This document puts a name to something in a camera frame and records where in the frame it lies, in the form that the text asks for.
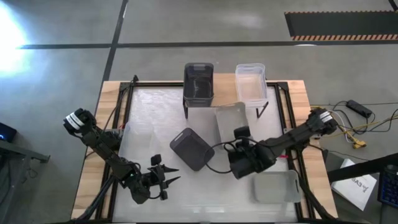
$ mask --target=table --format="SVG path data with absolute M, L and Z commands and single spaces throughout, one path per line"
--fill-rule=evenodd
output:
M 273 82 L 288 83 L 295 121 L 297 125 L 305 122 L 310 112 L 310 104 L 308 102 L 307 92 L 303 80 L 273 80 Z M 108 116 L 116 106 L 119 85 L 119 81 L 103 83 L 96 113 L 97 125 L 99 127 L 104 126 Z M 215 95 L 212 101 L 212 106 L 226 105 L 237 102 L 234 74 L 214 74 L 214 93 Z M 127 97 L 124 97 L 121 104 L 120 122 L 122 122 L 124 116 L 123 112 L 126 107 L 126 98 Z M 282 104 L 285 107 L 286 102 L 283 99 L 284 98 L 282 98 Z M 319 142 L 312 140 L 311 144 L 319 145 Z M 311 191 L 315 194 L 316 198 L 326 208 L 326 210 L 334 217 L 337 217 L 336 207 L 331 194 L 322 153 L 318 149 L 307 147 L 303 152 L 303 158 Z M 81 215 L 100 190 L 103 169 L 104 161 L 96 154 L 92 154 L 86 159 L 81 173 L 75 204 L 73 206 L 72 218 L 76 218 Z M 103 210 L 104 216 L 106 216 L 106 213 L 108 212 L 108 199 L 109 198 L 106 197 Z M 305 209 L 306 206 L 304 206 L 304 198 L 302 199 L 302 205 L 303 216 L 308 217 L 308 212 Z

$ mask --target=transparent plastic box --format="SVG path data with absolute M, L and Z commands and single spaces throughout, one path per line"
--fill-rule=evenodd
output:
M 266 67 L 261 63 L 236 66 L 236 89 L 239 101 L 247 107 L 262 107 L 267 103 Z

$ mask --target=concrete floor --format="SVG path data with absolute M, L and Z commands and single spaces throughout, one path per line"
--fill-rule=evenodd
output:
M 19 131 L 16 143 L 51 154 L 18 195 L 11 223 L 70 218 L 85 147 L 67 134 L 62 119 L 82 107 L 95 111 L 109 49 L 14 50 L 21 44 L 111 43 L 122 0 L 0 2 L 0 122 Z M 290 40 L 284 11 L 390 10 L 388 0 L 130 0 L 119 43 Z M 239 63 L 266 65 L 268 79 L 305 80 L 311 104 L 354 99 L 398 101 L 398 45 L 117 49 L 110 80 L 181 80 L 187 62 L 211 62 L 215 72 Z M 398 105 L 369 106 L 378 119 Z M 346 110 L 354 124 L 364 121 Z M 354 151 L 343 137 L 322 146 L 374 159 L 398 151 L 388 133 L 361 136 Z M 378 219 L 378 206 L 365 219 Z

